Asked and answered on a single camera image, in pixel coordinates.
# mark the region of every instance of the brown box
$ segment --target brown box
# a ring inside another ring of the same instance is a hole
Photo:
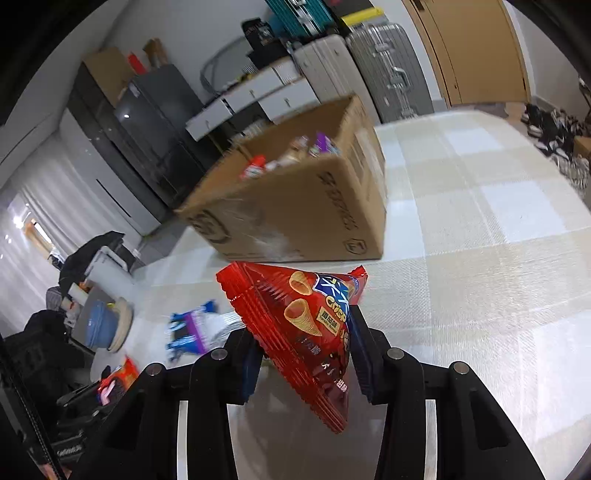
[[[575,137],[573,154],[589,158],[589,154],[591,154],[591,138]]]
[[[84,59],[88,71],[113,107],[135,72],[117,47],[106,48]]]
[[[321,131],[341,155],[306,157],[257,179],[238,176],[254,155],[278,158]],[[358,97],[324,103],[228,152],[177,213],[230,260],[379,258],[386,221],[384,155]]]

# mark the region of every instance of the refrigerator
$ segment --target refrigerator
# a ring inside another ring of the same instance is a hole
[[[182,204],[227,147],[223,136],[196,142],[186,131],[187,121],[202,109],[193,89],[169,64],[134,77],[114,111],[141,152],[134,158],[136,170],[170,209]]]

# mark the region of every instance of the metal screw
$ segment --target metal screw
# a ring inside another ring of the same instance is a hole
[[[453,364],[453,369],[460,375],[466,375],[470,371],[470,367],[464,362],[456,362]]]
[[[388,350],[387,355],[392,360],[400,360],[402,357],[404,357],[404,352],[400,348],[394,347]]]
[[[160,365],[160,364],[149,364],[146,367],[146,373],[151,377],[155,377],[161,371],[162,371],[162,365]]]
[[[212,358],[214,360],[224,360],[228,356],[227,350],[223,348],[216,348],[212,350]]]

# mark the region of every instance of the suitcase handle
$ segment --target suitcase handle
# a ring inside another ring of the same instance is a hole
[[[404,88],[402,91],[408,92],[413,86],[410,83],[410,79],[408,78],[408,73],[405,70],[400,69],[398,67],[389,67],[392,71],[390,72],[390,83],[387,87],[388,89],[400,88],[400,83],[396,82],[396,77],[400,77],[402,79],[402,83],[404,84]]]

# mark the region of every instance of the drawer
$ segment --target drawer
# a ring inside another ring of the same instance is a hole
[[[234,110],[234,113],[237,113],[252,102],[269,95],[269,93],[282,86],[283,83],[275,73],[275,70],[266,69],[254,76],[251,80],[239,85],[227,95],[224,95],[224,98],[230,108]]]
[[[259,102],[265,111],[269,120],[274,122],[282,116],[299,110],[305,106],[317,105],[320,103],[316,94],[308,83],[303,79],[282,88],[278,92],[272,93],[267,98]]]
[[[295,82],[301,77],[301,73],[292,59],[285,59],[273,67],[277,76],[284,85]]]
[[[187,122],[187,132],[195,139],[201,140],[210,131],[221,125],[232,116],[232,112],[219,98],[201,113]]]

